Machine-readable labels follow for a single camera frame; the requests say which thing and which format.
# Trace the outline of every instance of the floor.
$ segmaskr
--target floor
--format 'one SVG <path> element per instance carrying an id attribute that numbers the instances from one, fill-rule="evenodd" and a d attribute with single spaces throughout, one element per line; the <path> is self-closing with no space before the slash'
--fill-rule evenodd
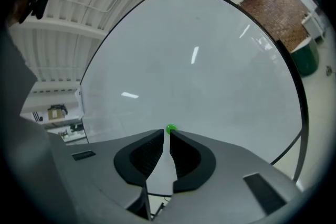
<path id="1" fill-rule="evenodd" d="M 301 24 L 308 9 L 300 0 L 244 0 L 240 6 L 289 51 L 308 36 Z"/>
<path id="2" fill-rule="evenodd" d="M 309 142 L 306 159 L 298 180 L 298 187 L 305 190 L 316 184 L 324 171 L 330 151 L 334 150 L 336 131 L 336 74 L 326 75 L 326 66 L 336 71 L 336 35 L 331 27 L 326 31 L 324 42 L 318 44 L 320 63 L 318 70 L 302 78 L 309 110 Z M 275 167 L 292 178 L 299 156 L 300 140 L 275 164 Z M 167 197 L 149 196 L 151 213 L 160 204 L 168 203 Z"/>

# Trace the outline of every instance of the green object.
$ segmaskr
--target green object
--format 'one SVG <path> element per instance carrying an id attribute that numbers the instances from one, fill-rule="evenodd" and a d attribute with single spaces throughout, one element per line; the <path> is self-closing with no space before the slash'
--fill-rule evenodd
<path id="1" fill-rule="evenodd" d="M 168 124 L 166 127 L 167 134 L 170 134 L 170 130 L 177 130 L 177 127 L 174 124 Z"/>
<path id="2" fill-rule="evenodd" d="M 319 53 L 314 40 L 309 39 L 305 45 L 298 46 L 291 55 L 302 76 L 314 73 L 319 66 Z"/>

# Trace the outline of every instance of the white table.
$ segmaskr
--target white table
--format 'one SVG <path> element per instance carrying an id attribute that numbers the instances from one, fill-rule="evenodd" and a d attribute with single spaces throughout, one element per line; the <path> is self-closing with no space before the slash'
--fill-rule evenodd
<path id="1" fill-rule="evenodd" d="M 231 3 L 145 0 L 89 64 L 83 124 L 90 143 L 175 124 L 272 163 L 304 125 L 297 86 L 273 41 Z M 171 195 L 175 180 L 166 134 L 148 191 Z"/>

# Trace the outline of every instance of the black slot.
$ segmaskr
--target black slot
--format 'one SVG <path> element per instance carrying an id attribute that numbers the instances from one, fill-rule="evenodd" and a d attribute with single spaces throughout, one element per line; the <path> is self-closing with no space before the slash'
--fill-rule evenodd
<path id="1" fill-rule="evenodd" d="M 95 156 L 95 153 L 93 151 L 84 151 L 84 152 L 74 153 L 72 154 L 72 156 L 75 159 L 75 161 L 79 161 L 81 159 L 86 159 L 86 158 Z"/>
<path id="2" fill-rule="evenodd" d="M 246 176 L 244 177 L 244 181 L 267 215 L 277 211 L 286 204 L 284 199 L 259 174 Z"/>

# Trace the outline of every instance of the glossy white surface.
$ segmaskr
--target glossy white surface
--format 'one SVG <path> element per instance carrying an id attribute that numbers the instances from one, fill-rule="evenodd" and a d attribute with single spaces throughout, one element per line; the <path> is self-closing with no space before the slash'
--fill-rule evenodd
<path id="1" fill-rule="evenodd" d="M 272 162 L 301 130 L 282 56 L 223 0 L 145 0 L 106 38 L 81 88 L 90 142 L 175 124 Z M 168 142 L 149 192 L 176 178 Z"/>

